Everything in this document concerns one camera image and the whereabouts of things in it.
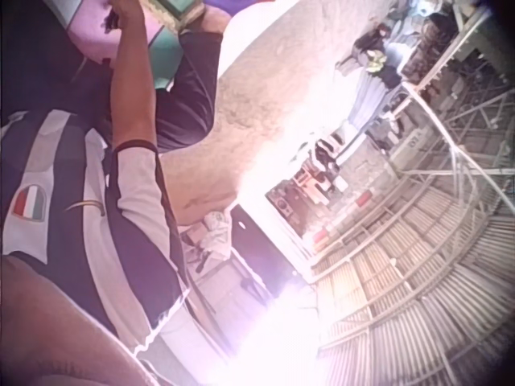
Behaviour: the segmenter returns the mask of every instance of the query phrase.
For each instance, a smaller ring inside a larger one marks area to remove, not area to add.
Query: soccer jersey
[[[187,294],[183,253],[155,146],[103,162],[101,135],[64,111],[2,127],[2,253],[58,285],[129,349],[146,345]]]

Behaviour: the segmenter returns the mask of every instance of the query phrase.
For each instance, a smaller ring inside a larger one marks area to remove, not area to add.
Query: hand
[[[145,22],[145,15],[139,0],[109,0],[109,4],[120,18],[118,26],[121,29],[133,23]]]

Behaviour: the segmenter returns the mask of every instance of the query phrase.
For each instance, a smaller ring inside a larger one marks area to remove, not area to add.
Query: italian flag patch
[[[27,220],[43,221],[45,192],[42,187],[30,185],[16,195],[12,212]]]

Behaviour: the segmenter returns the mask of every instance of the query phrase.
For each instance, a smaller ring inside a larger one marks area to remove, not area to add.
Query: black and white striped jersey
[[[15,114],[2,127],[2,253],[58,285],[130,349],[187,294],[183,253],[154,145],[113,151],[76,115]]]

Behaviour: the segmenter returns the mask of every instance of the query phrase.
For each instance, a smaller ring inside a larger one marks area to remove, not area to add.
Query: bright light
[[[287,290],[270,307],[229,366],[224,386],[319,385],[316,353],[318,317],[298,307],[296,291]]]

